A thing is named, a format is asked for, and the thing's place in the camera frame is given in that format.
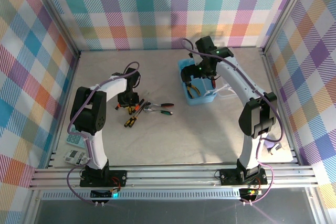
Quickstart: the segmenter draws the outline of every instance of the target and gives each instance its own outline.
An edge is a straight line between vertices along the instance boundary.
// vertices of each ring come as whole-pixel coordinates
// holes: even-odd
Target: purple cable
[[[69,176],[70,176],[71,172],[72,172],[74,169],[77,169],[77,168],[79,168],[79,167],[85,167],[85,166],[91,161],[91,159],[92,159],[92,149],[91,149],[91,146],[90,146],[90,144],[89,144],[88,137],[87,137],[85,134],[80,133],[80,132],[72,132],[72,131],[71,131],[71,126],[74,124],[74,121],[76,120],[76,118],[78,117],[78,115],[82,112],[82,110],[85,108],[85,106],[89,103],[89,101],[91,100],[93,94],[94,94],[94,93],[95,93],[101,86],[103,86],[104,84],[106,84],[106,83],[108,83],[108,82],[110,82],[110,81],[115,81],[115,80],[118,80],[118,79],[121,79],[121,78],[125,78],[125,77],[131,76],[132,74],[136,73],[136,72],[138,71],[139,67],[140,67],[140,64],[139,64],[137,61],[133,61],[133,62],[129,63],[129,64],[126,66],[124,72],[126,72],[126,70],[129,68],[129,66],[132,65],[132,64],[134,64],[134,63],[137,64],[138,66],[137,66],[137,68],[136,68],[133,72],[130,72],[130,73],[128,73],[128,74],[123,74],[122,76],[117,76],[117,77],[115,77],[115,78],[113,78],[113,79],[105,80],[105,81],[103,81],[102,83],[100,83],[99,85],[97,85],[97,86],[95,87],[95,89],[93,89],[93,90],[91,91],[91,93],[89,94],[88,98],[85,100],[85,102],[83,103],[83,105],[79,108],[79,110],[77,111],[77,113],[73,116],[73,118],[71,119],[71,121],[70,121],[70,123],[69,123],[69,125],[68,125],[68,128],[67,128],[67,131],[68,131],[68,134],[69,134],[69,135],[77,135],[77,136],[81,136],[81,137],[83,137],[83,138],[85,139],[85,143],[86,143],[86,146],[87,146],[87,148],[88,148],[88,152],[89,152],[89,160],[88,160],[85,164],[77,165],[77,166],[75,166],[74,168],[72,168],[72,169],[69,171],[69,173],[68,173],[68,175],[67,175],[67,184],[68,184],[68,187],[69,187],[69,189],[72,191],[72,193],[73,193],[74,195],[76,195],[79,199],[81,199],[81,200],[84,201],[84,202],[93,204],[93,205],[95,205],[95,203],[93,203],[91,200],[84,199],[84,198],[81,197],[78,193],[76,193],[76,192],[72,189],[72,187],[71,187],[71,185],[70,185],[70,182],[69,182]]]
[[[202,52],[197,52],[197,51],[195,51],[195,50],[193,50],[193,49],[189,49],[189,48],[187,48],[187,47],[185,46],[185,44],[183,43],[184,40],[187,41],[187,42],[189,42],[190,44],[192,44],[192,42],[191,42],[190,40],[188,40],[187,38],[183,38],[183,39],[181,39],[181,45],[182,45],[182,47],[183,47],[184,49],[188,50],[189,52],[192,52],[193,54],[197,54],[197,55],[201,55],[201,56],[205,56],[205,57],[212,57],[212,58],[216,58],[216,59],[218,59],[218,60],[220,60],[220,61],[223,61],[223,62],[225,62],[226,64],[230,65],[234,70],[236,70],[236,71],[240,74],[240,76],[246,81],[246,83],[252,88],[252,90],[253,90],[258,96],[260,96],[260,97],[267,103],[267,105],[272,109],[272,111],[274,112],[276,118],[277,118],[278,121],[279,121],[280,129],[281,129],[281,135],[280,135],[280,138],[277,139],[277,140],[272,140],[272,139],[269,139],[269,138],[266,138],[266,137],[262,137],[262,138],[260,138],[260,140],[267,140],[267,141],[270,141],[270,142],[273,142],[273,143],[280,142],[280,141],[282,140],[282,138],[284,137],[284,127],[283,127],[284,125],[283,125],[283,123],[282,123],[282,120],[281,120],[281,118],[280,118],[280,116],[279,116],[279,114],[278,114],[276,108],[275,108],[275,107],[274,107],[274,106],[273,106],[273,105],[266,99],[266,97],[265,97],[263,94],[261,94],[261,93],[255,88],[255,86],[249,81],[249,79],[243,74],[243,72],[242,72],[239,68],[237,68],[234,64],[232,64],[231,62],[229,62],[229,61],[226,60],[226,59],[223,59],[223,58],[221,58],[221,57],[219,57],[219,56],[216,56],[216,55],[208,55],[208,54],[204,54],[204,53],[202,53]],[[268,194],[268,192],[270,191],[270,189],[271,189],[271,187],[272,187],[272,185],[273,185],[273,183],[274,183],[274,170],[273,170],[273,168],[272,168],[270,165],[263,164],[263,163],[259,162],[259,160],[258,160],[258,153],[259,153],[260,146],[261,146],[261,141],[259,142],[258,147],[257,147],[257,154],[256,154],[257,162],[258,162],[261,166],[267,166],[267,167],[270,168],[271,173],[272,173],[272,181],[271,181],[269,187],[267,188],[266,192],[264,193],[264,195],[262,195],[259,199],[254,200],[253,202],[258,202],[258,201],[262,200],[262,199]]]

